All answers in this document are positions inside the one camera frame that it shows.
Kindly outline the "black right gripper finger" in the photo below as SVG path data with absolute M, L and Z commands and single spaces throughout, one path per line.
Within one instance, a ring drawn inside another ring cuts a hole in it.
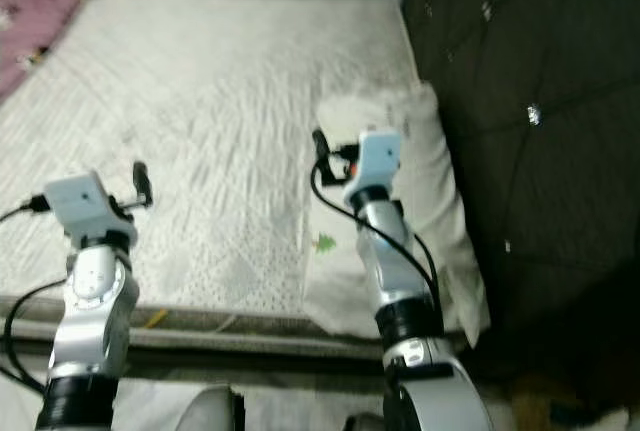
M 319 175 L 321 187 L 332 187 L 333 172 L 330 169 L 330 147 L 325 138 L 323 129 L 315 128 L 311 133 L 312 142 L 315 148 L 314 171 Z

